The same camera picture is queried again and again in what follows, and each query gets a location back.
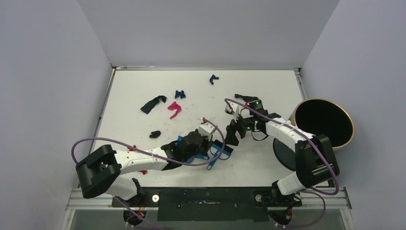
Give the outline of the blue hand brush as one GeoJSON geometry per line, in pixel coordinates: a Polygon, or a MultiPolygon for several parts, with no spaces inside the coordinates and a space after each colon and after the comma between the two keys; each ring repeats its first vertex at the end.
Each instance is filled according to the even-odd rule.
{"type": "MultiPolygon", "coordinates": [[[[212,144],[212,146],[210,147],[209,153],[210,153],[210,154],[213,156],[213,158],[214,158],[214,157],[216,157],[216,156],[219,155],[220,150],[221,150],[221,143],[220,143],[220,144],[214,143],[214,144],[212,144]]],[[[229,146],[225,146],[225,148],[224,148],[224,150],[223,150],[221,156],[218,157],[216,160],[213,160],[212,162],[210,162],[210,163],[207,165],[206,169],[207,169],[207,170],[211,170],[217,160],[219,160],[219,161],[226,161],[226,160],[228,160],[228,159],[231,157],[233,151],[234,151],[233,148],[231,148],[231,147],[229,147],[229,146]]]]}

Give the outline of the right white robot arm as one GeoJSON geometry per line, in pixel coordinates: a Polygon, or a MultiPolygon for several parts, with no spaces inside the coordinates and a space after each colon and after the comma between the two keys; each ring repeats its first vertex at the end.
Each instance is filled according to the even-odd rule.
{"type": "Polygon", "coordinates": [[[327,136],[305,132],[279,114],[268,113],[261,100],[248,104],[229,98],[224,101],[225,112],[234,116],[226,128],[227,144],[238,145],[236,133],[244,138],[247,131],[256,130],[273,137],[293,153],[293,172],[272,184],[274,189],[271,191],[271,200],[274,204],[284,205],[290,195],[306,189],[315,191],[317,184],[328,180],[333,180],[336,188],[334,192],[324,194],[332,196],[338,193],[339,167],[327,136]]]}

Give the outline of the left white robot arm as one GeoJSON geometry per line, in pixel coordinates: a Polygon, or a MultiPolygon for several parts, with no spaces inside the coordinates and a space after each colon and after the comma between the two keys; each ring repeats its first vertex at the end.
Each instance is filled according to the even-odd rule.
{"type": "Polygon", "coordinates": [[[102,194],[116,196],[130,206],[138,206],[145,193],[136,178],[125,175],[138,171],[168,171],[181,166],[194,166],[190,159],[199,154],[206,155],[218,146],[219,152],[203,165],[216,161],[227,146],[219,140],[212,140],[211,134],[192,131],[179,140],[172,141],[151,150],[130,147],[127,151],[114,150],[110,144],[102,145],[84,159],[76,162],[76,172],[82,196],[95,198],[102,194]]]}

